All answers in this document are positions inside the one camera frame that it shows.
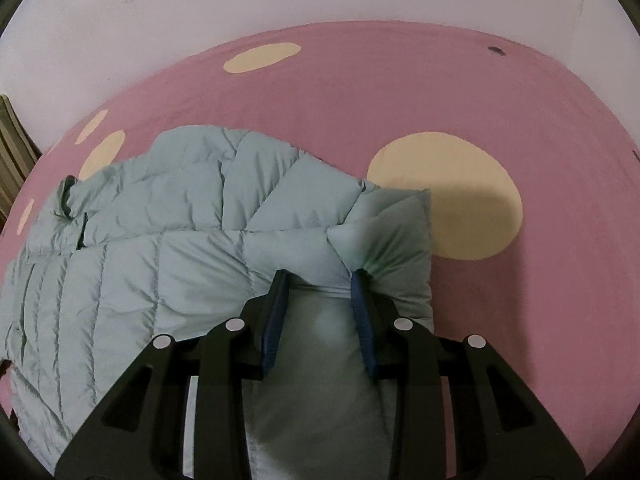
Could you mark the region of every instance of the bed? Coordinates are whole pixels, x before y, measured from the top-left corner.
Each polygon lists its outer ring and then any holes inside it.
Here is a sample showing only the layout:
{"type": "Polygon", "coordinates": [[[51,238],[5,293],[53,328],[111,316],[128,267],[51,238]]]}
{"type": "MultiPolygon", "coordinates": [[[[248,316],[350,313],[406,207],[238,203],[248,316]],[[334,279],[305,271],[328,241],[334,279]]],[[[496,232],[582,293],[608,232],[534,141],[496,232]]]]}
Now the bed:
{"type": "Polygon", "coordinates": [[[429,187],[436,334],[484,335],[588,470],[609,452],[640,399],[640,155],[557,61],[407,22],[217,46],[108,100],[40,159],[2,232],[0,272],[60,180],[184,124],[257,130],[357,178],[429,187]]]}

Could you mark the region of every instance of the blue gripper pad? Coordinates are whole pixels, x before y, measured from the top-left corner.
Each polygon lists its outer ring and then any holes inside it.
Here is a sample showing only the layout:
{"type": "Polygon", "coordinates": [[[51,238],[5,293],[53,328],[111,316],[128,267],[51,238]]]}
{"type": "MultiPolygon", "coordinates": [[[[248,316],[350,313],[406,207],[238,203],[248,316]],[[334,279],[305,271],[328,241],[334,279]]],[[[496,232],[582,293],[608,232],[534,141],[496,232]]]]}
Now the blue gripper pad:
{"type": "Polygon", "coordinates": [[[360,340],[360,351],[365,368],[372,378],[378,374],[378,359],[376,358],[376,339],[373,324],[371,322],[367,297],[364,287],[368,286],[363,270],[356,270],[351,275],[351,308],[356,320],[356,330],[360,340]]]}
{"type": "Polygon", "coordinates": [[[270,312],[261,341],[262,373],[265,377],[276,363],[284,316],[289,304],[289,273],[286,270],[276,272],[269,290],[268,301],[271,303],[270,312]]]}

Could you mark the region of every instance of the white wall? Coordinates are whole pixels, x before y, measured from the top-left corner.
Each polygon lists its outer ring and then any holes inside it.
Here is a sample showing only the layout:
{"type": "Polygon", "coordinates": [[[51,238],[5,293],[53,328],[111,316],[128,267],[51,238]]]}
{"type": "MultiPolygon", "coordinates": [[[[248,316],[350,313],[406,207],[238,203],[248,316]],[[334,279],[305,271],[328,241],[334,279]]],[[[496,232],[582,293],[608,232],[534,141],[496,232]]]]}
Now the white wall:
{"type": "Polygon", "coordinates": [[[0,92],[46,148],[125,86],[274,28],[397,19],[474,28],[554,56],[640,144],[640,39],[616,0],[25,0],[0,38],[0,92]]]}

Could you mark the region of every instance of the pink bed sheet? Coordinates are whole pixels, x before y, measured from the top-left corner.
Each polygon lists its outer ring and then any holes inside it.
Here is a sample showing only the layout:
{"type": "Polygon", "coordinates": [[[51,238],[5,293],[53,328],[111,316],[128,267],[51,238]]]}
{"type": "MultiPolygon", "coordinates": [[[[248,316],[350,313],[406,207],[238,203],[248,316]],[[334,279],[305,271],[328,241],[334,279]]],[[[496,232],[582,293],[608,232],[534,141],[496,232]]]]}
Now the pink bed sheet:
{"type": "Polygon", "coordinates": [[[437,333],[490,340],[589,469],[628,423],[640,401],[640,164],[611,111],[555,60],[452,27],[307,25],[190,57],[98,110],[37,164],[0,240],[0,269],[56,183],[77,175],[117,130],[126,140],[116,160],[144,153],[163,130],[220,124],[286,140],[357,177],[392,140],[446,132],[509,172],[524,223],[490,258],[434,257],[437,333]],[[223,69],[238,53],[281,42],[300,52],[252,72],[223,69]],[[104,120],[75,144],[101,109],[109,110],[104,120]],[[31,199],[33,211],[16,235],[31,199]]]}

